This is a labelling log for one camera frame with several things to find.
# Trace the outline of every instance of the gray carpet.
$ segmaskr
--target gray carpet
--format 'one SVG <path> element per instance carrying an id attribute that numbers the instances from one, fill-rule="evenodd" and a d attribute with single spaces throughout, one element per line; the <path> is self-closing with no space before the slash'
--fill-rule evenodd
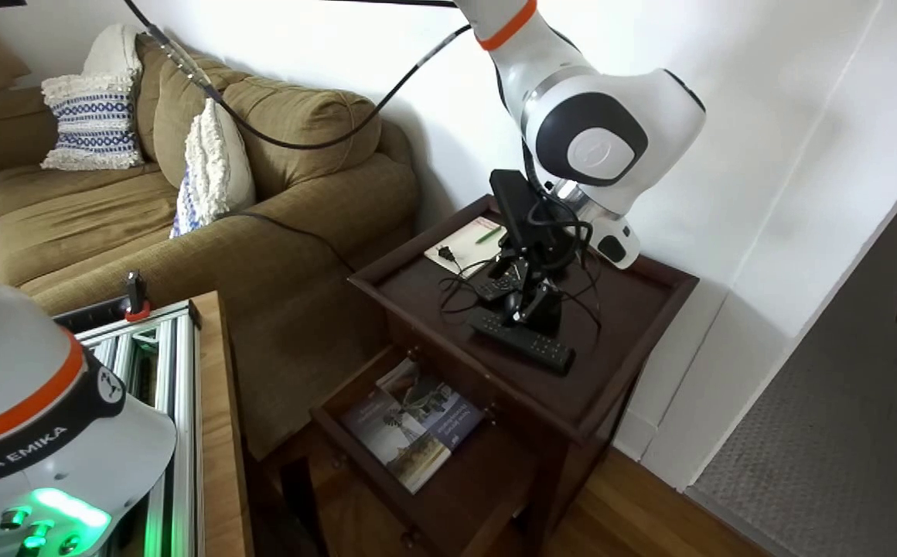
<path id="1" fill-rule="evenodd" d="M 897 553 L 897 219 L 690 496 L 776 553 Z"/>

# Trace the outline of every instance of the table top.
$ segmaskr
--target table top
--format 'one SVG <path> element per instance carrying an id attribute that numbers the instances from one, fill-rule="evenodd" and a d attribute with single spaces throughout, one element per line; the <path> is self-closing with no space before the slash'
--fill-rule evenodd
<path id="1" fill-rule="evenodd" d="M 630 388 L 649 348 L 696 286 L 696 278 L 648 257 L 626 273 L 602 267 L 598 257 L 588 257 L 588 269 L 570 267 L 563 289 L 574 289 L 579 301 L 567 301 L 556 339 L 570 344 L 574 358 L 563 378 L 547 375 L 533 361 L 472 339 L 465 311 L 444 311 L 453 275 L 429 262 L 424 251 L 472 215 L 494 215 L 493 199 L 472 201 L 442 227 L 382 257 L 357 273 L 354 283 L 390 316 L 454 351 L 457 361 L 476 369 L 497 388 L 523 398 L 542 421 L 567 437 L 588 437 L 609 406 Z M 460 286 L 453 307 L 466 302 L 476 302 L 476 296 Z"/>

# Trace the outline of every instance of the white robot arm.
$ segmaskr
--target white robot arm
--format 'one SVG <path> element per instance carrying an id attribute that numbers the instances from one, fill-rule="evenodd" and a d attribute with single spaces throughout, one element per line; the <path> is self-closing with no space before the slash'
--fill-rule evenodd
<path id="1" fill-rule="evenodd" d="M 533 183 L 594 227 L 590 247 L 628 269 L 640 247 L 626 214 L 696 139 L 705 109 L 670 72 L 612 76 L 561 38 L 535 0 L 454 0 L 493 55 Z"/>
<path id="2" fill-rule="evenodd" d="M 170 417 L 0 283 L 0 553 L 95 553 L 172 441 Z"/>

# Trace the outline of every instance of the couch armrest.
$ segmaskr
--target couch armrest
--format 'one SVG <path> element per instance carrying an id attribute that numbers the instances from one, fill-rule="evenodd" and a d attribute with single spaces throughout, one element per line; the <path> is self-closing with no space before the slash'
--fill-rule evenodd
<path id="1" fill-rule="evenodd" d="M 0 169 L 35 168 L 57 143 L 57 116 L 41 88 L 0 91 Z"/>
<path id="2" fill-rule="evenodd" d="M 410 168 L 375 153 L 350 173 L 297 183 L 259 201 L 251 214 L 309 231 L 357 267 L 360 251 L 377 237 L 377 230 L 415 230 L 418 179 Z"/>

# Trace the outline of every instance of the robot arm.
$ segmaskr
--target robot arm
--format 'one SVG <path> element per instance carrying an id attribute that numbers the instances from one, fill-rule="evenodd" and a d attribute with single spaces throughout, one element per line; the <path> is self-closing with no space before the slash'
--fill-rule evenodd
<path id="1" fill-rule="evenodd" d="M 533 183 L 594 227 L 612 267 L 637 258 L 626 221 L 635 199 L 696 139 L 705 109 L 670 72 L 612 76 L 561 38 L 535 0 L 454 0 L 497 72 L 501 103 L 523 132 Z"/>

